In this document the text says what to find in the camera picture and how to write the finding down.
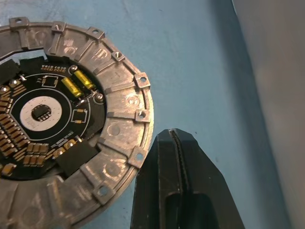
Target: circuit board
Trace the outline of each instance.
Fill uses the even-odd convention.
[[[56,165],[56,158],[102,129],[106,103],[98,84],[76,65],[40,57],[3,66],[1,176],[37,179]]]

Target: yellow capacitor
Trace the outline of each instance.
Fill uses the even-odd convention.
[[[76,70],[73,73],[81,82],[82,84],[87,88],[87,89],[91,89],[94,87],[93,83],[85,76],[84,73],[82,73],[80,70]]]
[[[81,96],[80,90],[72,83],[69,78],[64,78],[61,81],[67,87],[67,89],[74,95],[74,97],[78,98]]]

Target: blue surface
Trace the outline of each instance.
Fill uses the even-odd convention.
[[[0,0],[27,16],[103,29],[152,84],[155,135],[192,133],[222,171],[247,229],[289,229],[251,63],[230,0]],[[134,183],[85,229],[127,229]]]

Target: blue table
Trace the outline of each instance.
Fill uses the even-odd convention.
[[[230,0],[0,0],[0,25],[17,16],[103,29],[150,77],[154,135],[177,127],[198,139],[247,229],[291,227]],[[84,228],[129,228],[133,191]]]

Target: white circle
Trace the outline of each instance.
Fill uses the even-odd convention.
[[[38,105],[47,105],[51,109],[51,117],[42,122],[32,117],[32,110]],[[49,96],[39,96],[29,100],[21,109],[20,120],[22,125],[32,131],[44,131],[55,126],[61,118],[61,104]]]

